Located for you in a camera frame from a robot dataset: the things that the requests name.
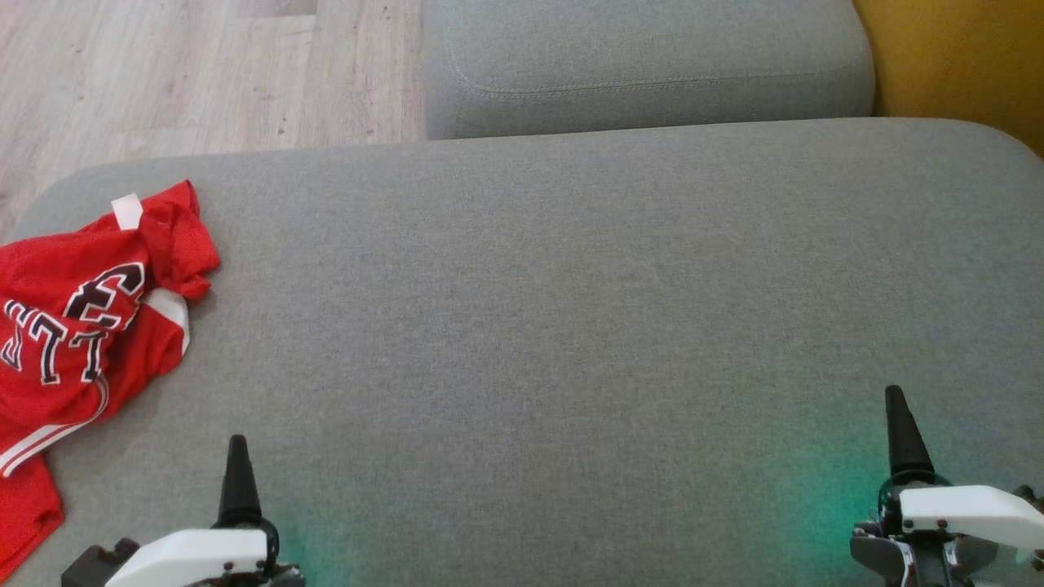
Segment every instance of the gray sofa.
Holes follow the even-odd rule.
[[[192,346],[51,451],[68,520],[13,587],[211,523],[234,432],[319,587],[876,586],[848,536],[886,472],[893,382],[953,480],[1044,482],[1044,164],[998,132],[139,161],[60,182],[19,236],[185,178],[222,257]],[[1036,579],[1012,566],[992,572]]]

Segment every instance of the yellow cushion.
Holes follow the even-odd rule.
[[[1044,157],[1044,0],[855,0],[882,116],[989,124]]]

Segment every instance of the wooden floor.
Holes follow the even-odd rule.
[[[421,21],[421,0],[0,0],[0,243],[100,163],[420,140]]]

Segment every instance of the gray fabric upholstery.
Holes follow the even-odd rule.
[[[68,521],[11,587],[211,523],[234,432],[318,587],[876,587],[847,541],[893,382],[956,483],[1044,485],[1044,165],[998,132],[140,161],[60,182],[20,236],[184,178],[223,262],[192,346],[54,448]]]
[[[432,139],[867,116],[851,0],[430,0]]]

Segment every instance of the jersey lettering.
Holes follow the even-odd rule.
[[[145,265],[126,263],[117,265],[95,279],[80,285],[69,298],[65,316],[94,323],[106,330],[126,328],[134,315],[120,316],[105,313],[116,301],[117,290],[135,299],[145,287]],[[0,360],[21,372],[23,330],[30,338],[42,344],[40,352],[40,380],[44,385],[56,385],[62,376],[54,367],[54,357],[63,342],[69,336],[69,329],[47,312],[30,308],[15,300],[4,304],[3,312],[15,321],[15,334],[0,347]],[[105,330],[88,330],[75,333],[68,343],[70,349],[80,349],[87,343],[87,366],[80,381],[90,383],[101,376],[101,344],[109,337]]]
[[[116,289],[134,296],[145,285],[145,265],[127,263],[115,266],[79,286],[69,298],[65,315],[80,322],[93,322],[109,330],[116,330],[123,318],[105,313],[116,300]]]
[[[39,312],[29,327],[29,336],[33,341],[39,343],[44,337],[44,350],[40,353],[40,381],[45,385],[62,382],[62,377],[54,372],[54,353],[68,333],[65,326],[46,312]]]
[[[73,349],[78,349],[87,342],[87,368],[84,369],[84,374],[79,378],[80,381],[90,383],[101,375],[101,342],[108,336],[108,332],[95,330],[92,332],[77,332],[69,341],[69,347]]]
[[[8,300],[3,306],[3,313],[15,321],[15,335],[0,349],[0,360],[16,371],[22,371],[22,330],[34,311],[33,308],[27,308],[15,300]]]

